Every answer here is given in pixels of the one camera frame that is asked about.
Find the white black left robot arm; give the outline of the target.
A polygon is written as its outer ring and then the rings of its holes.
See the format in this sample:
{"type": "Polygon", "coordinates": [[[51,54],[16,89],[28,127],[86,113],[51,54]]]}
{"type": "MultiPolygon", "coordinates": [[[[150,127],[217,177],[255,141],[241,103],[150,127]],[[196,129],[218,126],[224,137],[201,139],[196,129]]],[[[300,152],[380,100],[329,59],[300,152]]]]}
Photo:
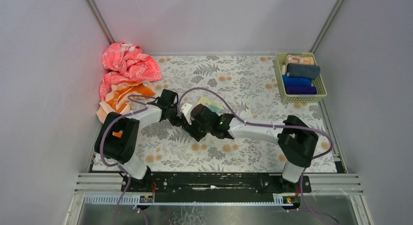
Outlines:
{"type": "Polygon", "coordinates": [[[131,178],[142,180],[150,169],[136,156],[139,130],[164,120],[176,125],[182,116],[178,115],[178,93],[171,90],[163,90],[159,97],[148,103],[133,97],[130,96],[131,101],[143,107],[126,114],[110,112],[97,136],[94,151],[104,165],[119,167],[131,178]]]}

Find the yellow and teal towel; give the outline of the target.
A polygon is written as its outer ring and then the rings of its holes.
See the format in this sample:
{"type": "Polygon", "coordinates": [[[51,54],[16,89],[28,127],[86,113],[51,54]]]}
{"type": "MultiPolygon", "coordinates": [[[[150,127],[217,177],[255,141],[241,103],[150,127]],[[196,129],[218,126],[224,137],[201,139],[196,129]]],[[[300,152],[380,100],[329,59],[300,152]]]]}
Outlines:
{"type": "Polygon", "coordinates": [[[197,105],[199,105],[199,104],[206,106],[211,111],[213,111],[217,114],[220,114],[222,109],[223,109],[222,104],[220,104],[220,103],[218,103],[218,102],[216,102],[212,99],[209,99],[208,97],[201,97],[200,100],[198,101],[197,105]]]}

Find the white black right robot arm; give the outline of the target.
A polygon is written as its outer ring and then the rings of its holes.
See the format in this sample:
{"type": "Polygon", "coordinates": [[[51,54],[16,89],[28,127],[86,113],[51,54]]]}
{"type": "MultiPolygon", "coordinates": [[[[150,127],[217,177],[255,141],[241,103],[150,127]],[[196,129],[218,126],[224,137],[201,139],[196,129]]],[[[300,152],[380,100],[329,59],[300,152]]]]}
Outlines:
{"type": "Polygon", "coordinates": [[[210,134],[218,139],[252,139],[277,144],[287,159],[282,178],[291,183],[297,183],[310,167],[319,140],[315,131],[293,115],[281,123],[252,123],[240,121],[231,113],[218,115],[203,104],[188,103],[181,107],[181,112],[188,123],[188,132],[198,141],[210,134]]]}

